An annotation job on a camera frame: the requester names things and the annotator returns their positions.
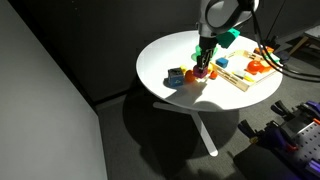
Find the table top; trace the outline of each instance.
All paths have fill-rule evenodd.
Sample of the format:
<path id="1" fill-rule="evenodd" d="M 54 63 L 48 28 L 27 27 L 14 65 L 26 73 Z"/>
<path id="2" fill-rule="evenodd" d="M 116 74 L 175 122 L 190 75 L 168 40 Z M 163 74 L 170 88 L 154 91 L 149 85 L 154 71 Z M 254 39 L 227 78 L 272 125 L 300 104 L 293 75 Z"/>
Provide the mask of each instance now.
<path id="1" fill-rule="evenodd" d="M 166 83 L 168 70 L 187 66 L 192 69 L 196 62 L 191 59 L 199 43 L 198 31 L 185 31 L 162 37 L 149 44 L 139 55 L 136 63 L 138 76 L 144 86 L 160 99 L 196 111 L 233 110 L 254 105 L 272 95 L 280 86 L 282 74 L 271 77 L 249 88 L 246 92 L 222 77 L 215 80 L 200 79 L 178 87 Z M 235 50 L 253 52 L 257 43 L 238 36 L 228 49 L 217 46 L 214 59 Z"/>

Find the colorful block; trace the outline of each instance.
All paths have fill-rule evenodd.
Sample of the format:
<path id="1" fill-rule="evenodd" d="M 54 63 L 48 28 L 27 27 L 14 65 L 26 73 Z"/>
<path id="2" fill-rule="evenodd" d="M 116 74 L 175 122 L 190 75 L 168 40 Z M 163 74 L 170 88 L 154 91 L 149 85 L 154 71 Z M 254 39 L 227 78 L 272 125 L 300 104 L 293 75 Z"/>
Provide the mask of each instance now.
<path id="1" fill-rule="evenodd" d="M 216 64 L 222 68 L 226 68 L 228 66 L 228 60 L 225 58 L 219 58 L 216 60 Z"/>
<path id="2" fill-rule="evenodd" d="M 181 68 L 174 68 L 168 70 L 168 83 L 171 87 L 183 85 L 184 75 Z"/>

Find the gray floor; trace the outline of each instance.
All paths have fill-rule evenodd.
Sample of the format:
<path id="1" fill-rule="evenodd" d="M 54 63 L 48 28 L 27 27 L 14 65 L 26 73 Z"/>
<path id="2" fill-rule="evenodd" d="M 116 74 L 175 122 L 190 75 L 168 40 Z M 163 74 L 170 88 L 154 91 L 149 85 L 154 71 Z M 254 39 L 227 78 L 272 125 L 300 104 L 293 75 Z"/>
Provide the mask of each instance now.
<path id="1" fill-rule="evenodd" d="M 298 71 L 320 74 L 320 55 L 303 48 L 289 61 Z M 269 98 L 254 106 L 219 113 L 200 113 L 219 155 L 211 157 L 189 115 L 154 109 L 159 101 L 141 88 L 97 107 L 109 180 L 215 180 L 246 179 L 233 157 L 250 143 L 237 124 L 247 119 L 253 128 L 281 122 L 270 106 L 282 100 L 294 107 L 319 101 L 320 84 L 287 77 Z"/>

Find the metal stand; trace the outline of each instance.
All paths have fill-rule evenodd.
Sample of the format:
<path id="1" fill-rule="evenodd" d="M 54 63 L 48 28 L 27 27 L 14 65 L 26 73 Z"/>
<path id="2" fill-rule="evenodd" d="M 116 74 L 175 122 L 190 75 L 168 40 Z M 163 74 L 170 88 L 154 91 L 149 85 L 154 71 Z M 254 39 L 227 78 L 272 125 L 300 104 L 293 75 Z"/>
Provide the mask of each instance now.
<path id="1" fill-rule="evenodd" d="M 211 156 L 218 155 L 218 150 L 217 150 L 216 146 L 213 144 L 213 141 L 212 141 L 206 127 L 204 126 L 204 124 L 199 116 L 198 111 L 188 110 L 188 109 L 180 108 L 180 107 L 177 107 L 177 106 L 174 106 L 171 104 L 165 104 L 165 103 L 160 103 L 160 102 L 153 103 L 153 107 L 158 108 L 158 109 L 167 110 L 167 111 L 174 111 L 174 112 L 183 113 L 183 114 L 190 114 L 192 116 L 193 122 L 197 126 L 197 129 L 200 133 L 200 136 L 201 136 L 207 150 L 209 151 L 209 154 Z"/>

